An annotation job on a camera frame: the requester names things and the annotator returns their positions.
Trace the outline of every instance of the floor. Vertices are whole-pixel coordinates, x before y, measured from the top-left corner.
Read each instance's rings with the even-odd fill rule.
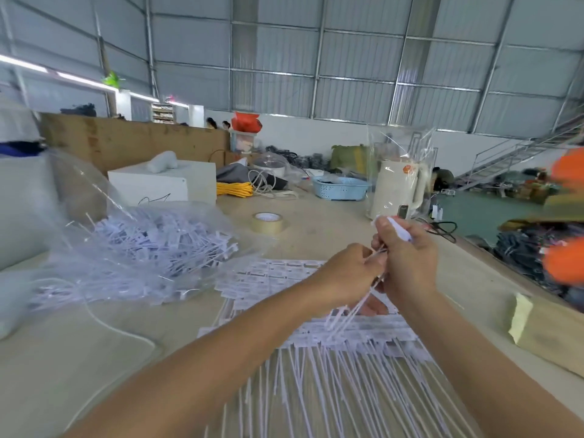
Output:
[[[440,195],[439,202],[444,208],[442,219],[458,224],[457,235],[478,235],[490,245],[497,242],[500,224],[541,210],[541,205],[530,201],[470,191],[457,191],[454,197]]]

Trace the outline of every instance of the forearm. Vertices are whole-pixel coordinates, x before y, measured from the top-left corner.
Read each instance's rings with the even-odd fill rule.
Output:
[[[145,369],[65,437],[189,436],[314,313],[311,291],[303,282],[267,298]]]
[[[582,437],[584,425],[518,368],[439,293],[402,309],[489,437]]]

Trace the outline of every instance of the yellow tape roll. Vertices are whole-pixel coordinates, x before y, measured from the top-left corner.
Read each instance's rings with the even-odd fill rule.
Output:
[[[259,234],[276,235],[284,228],[284,218],[280,214],[259,212],[252,215],[252,230]]]

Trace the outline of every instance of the yellow rope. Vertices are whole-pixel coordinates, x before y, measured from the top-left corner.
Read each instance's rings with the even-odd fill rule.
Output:
[[[217,195],[245,198],[253,195],[252,183],[217,183]]]

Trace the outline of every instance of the tabletop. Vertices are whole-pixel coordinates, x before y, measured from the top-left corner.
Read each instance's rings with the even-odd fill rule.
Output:
[[[268,258],[326,260],[349,243],[368,245],[374,233],[361,202],[326,201],[301,193],[289,201],[222,196],[217,206],[244,229],[257,212],[284,217],[285,228],[276,235]],[[518,348],[507,334],[513,295],[533,289],[468,248],[438,236],[434,240],[439,247],[438,290],[497,348],[584,419],[584,380]],[[108,302],[94,303],[92,309],[117,328],[154,339],[166,355],[195,339],[200,327],[210,326],[221,305],[219,294],[207,290],[163,306]],[[0,434],[57,436],[96,390],[149,353],[145,344],[97,324],[84,307],[30,316],[0,342]]]

